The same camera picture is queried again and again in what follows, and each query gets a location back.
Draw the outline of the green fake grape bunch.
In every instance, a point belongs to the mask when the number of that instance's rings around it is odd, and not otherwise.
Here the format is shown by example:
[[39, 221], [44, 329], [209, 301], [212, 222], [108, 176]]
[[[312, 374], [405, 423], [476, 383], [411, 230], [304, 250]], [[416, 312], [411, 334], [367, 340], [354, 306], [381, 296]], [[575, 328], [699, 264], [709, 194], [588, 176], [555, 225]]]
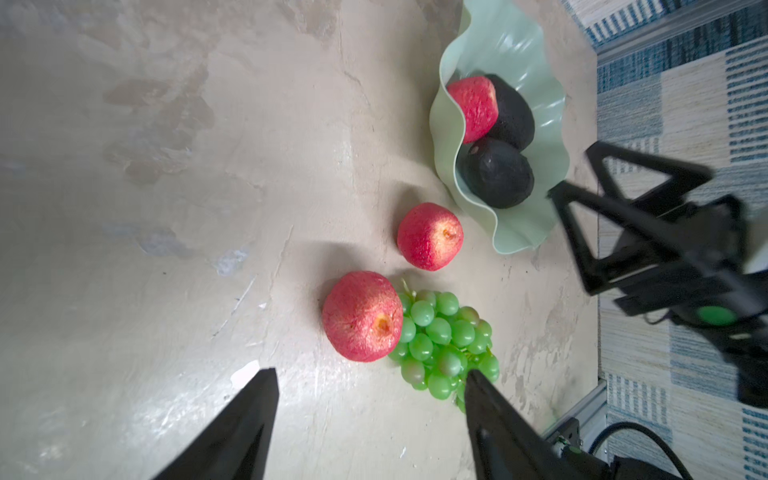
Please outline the green fake grape bunch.
[[490, 382], [500, 376], [491, 324], [448, 291], [413, 290], [402, 282], [396, 293], [404, 319], [388, 358], [411, 388], [451, 401], [464, 412], [469, 373], [477, 370]]

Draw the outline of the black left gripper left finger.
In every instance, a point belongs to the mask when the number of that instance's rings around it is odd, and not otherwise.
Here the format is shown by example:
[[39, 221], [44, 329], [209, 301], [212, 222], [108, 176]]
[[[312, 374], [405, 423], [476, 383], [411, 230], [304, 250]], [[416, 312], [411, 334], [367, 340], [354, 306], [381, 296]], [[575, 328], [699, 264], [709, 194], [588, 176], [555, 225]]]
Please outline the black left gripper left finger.
[[262, 479], [279, 400], [277, 372], [260, 370], [158, 479]]

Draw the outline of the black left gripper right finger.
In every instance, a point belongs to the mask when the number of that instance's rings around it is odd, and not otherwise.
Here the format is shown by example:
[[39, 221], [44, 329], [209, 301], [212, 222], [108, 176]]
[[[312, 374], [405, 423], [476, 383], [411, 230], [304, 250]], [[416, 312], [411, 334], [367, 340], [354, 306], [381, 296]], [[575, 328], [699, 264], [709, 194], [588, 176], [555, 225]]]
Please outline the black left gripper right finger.
[[478, 370], [466, 379], [465, 413], [478, 479], [582, 479], [557, 457]]

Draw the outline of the red fake peach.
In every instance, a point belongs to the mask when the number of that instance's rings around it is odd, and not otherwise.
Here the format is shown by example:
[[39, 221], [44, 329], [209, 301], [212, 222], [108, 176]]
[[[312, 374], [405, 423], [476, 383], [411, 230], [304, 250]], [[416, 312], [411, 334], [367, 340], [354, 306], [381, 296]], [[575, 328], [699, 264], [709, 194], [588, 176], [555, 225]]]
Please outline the red fake peach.
[[480, 140], [496, 124], [499, 108], [496, 90], [490, 79], [475, 76], [458, 80], [447, 86], [447, 92], [465, 119], [464, 144]]
[[395, 349], [403, 305], [392, 283], [373, 271], [353, 271], [333, 286], [322, 308], [328, 340], [344, 358], [374, 362]]
[[412, 208], [400, 222], [396, 243], [403, 257], [414, 267], [437, 271], [459, 253], [464, 231], [458, 217], [431, 202]]

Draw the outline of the aluminium front rail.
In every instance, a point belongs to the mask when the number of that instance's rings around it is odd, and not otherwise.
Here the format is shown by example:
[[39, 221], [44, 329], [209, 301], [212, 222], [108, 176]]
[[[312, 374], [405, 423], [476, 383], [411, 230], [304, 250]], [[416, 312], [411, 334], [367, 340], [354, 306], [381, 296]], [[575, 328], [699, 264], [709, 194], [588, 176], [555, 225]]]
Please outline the aluminium front rail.
[[542, 437], [551, 444], [567, 440], [587, 451], [608, 426], [607, 415], [607, 382], [600, 379], [597, 387], [558, 418]]

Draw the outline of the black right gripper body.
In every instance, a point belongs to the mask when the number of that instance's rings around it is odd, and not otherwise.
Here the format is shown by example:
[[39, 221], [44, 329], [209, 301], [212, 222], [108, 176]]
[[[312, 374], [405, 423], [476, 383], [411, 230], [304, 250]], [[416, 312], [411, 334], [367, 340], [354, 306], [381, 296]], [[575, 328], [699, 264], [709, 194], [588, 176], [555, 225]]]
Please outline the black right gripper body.
[[661, 219], [690, 245], [674, 249], [630, 231], [613, 249], [627, 273], [617, 307], [627, 316], [665, 310], [675, 323], [727, 336], [767, 334], [767, 269], [746, 271], [746, 207], [732, 195], [688, 202]]

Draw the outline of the dark avocado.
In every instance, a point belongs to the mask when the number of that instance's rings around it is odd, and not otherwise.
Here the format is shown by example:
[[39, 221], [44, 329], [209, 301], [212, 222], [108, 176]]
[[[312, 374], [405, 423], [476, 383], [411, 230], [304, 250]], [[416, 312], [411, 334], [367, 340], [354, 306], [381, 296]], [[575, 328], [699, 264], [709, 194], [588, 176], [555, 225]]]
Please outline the dark avocado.
[[519, 151], [525, 150], [535, 136], [533, 113], [525, 99], [507, 82], [495, 74], [488, 74], [495, 88], [498, 119], [487, 137], [503, 141]]
[[457, 171], [475, 196], [497, 209], [522, 203], [535, 185], [528, 159], [512, 145], [492, 138], [475, 142], [457, 160]]

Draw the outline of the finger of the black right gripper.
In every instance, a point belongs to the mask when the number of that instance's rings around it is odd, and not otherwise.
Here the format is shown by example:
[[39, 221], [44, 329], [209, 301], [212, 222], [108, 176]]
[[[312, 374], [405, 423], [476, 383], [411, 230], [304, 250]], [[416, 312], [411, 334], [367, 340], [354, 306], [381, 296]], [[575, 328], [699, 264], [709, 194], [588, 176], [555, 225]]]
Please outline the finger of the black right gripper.
[[[623, 287], [628, 278], [666, 259], [661, 222], [628, 203], [600, 196], [568, 181], [548, 193], [565, 231], [572, 257], [585, 291], [595, 296]], [[597, 224], [584, 226], [590, 219], [605, 218], [629, 236], [629, 243], [613, 254], [600, 254]]]
[[641, 210], [673, 210], [714, 178], [704, 165], [597, 141], [585, 152], [604, 195]]

